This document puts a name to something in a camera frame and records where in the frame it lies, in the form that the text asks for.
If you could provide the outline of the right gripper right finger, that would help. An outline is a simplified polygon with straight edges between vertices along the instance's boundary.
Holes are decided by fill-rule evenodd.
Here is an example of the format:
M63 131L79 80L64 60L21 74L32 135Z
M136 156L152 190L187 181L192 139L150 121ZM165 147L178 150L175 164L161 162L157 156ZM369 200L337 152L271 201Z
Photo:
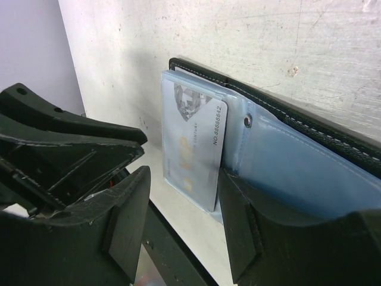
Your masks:
M235 284L380 284L379 210L320 219L228 171L218 194Z

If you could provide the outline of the black leather card holder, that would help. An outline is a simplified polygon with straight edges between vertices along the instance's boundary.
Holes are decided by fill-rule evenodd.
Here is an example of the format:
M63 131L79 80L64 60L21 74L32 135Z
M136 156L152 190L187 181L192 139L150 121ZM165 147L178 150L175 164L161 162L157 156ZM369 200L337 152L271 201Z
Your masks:
M161 94L165 79L227 104L220 168L318 217L380 208L379 143L180 58L162 72ZM207 213L222 220L218 192Z

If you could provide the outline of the white VIP card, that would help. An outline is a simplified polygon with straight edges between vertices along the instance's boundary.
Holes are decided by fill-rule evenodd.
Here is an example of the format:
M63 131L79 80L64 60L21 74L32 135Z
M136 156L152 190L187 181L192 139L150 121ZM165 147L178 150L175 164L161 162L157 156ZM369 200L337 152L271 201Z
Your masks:
M200 208L213 212L227 104L167 79L162 95L164 178Z

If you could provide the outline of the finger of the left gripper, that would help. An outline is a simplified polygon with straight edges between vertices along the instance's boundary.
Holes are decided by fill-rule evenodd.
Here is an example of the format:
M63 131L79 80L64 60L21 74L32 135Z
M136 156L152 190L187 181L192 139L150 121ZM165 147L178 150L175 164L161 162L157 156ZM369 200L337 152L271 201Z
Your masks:
M100 122L59 108L22 83L1 92L1 114L24 125L58 133L121 139L143 145L148 141L138 128Z
M1 183L27 209L64 209L95 192L144 154L132 141L76 142L1 138Z

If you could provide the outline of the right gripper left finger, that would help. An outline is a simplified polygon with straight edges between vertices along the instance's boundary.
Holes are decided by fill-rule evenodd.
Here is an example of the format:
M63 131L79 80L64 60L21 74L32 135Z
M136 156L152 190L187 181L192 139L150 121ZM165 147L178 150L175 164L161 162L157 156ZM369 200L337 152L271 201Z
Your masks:
M1 212L1 284L132 284L150 186L142 166L49 219Z

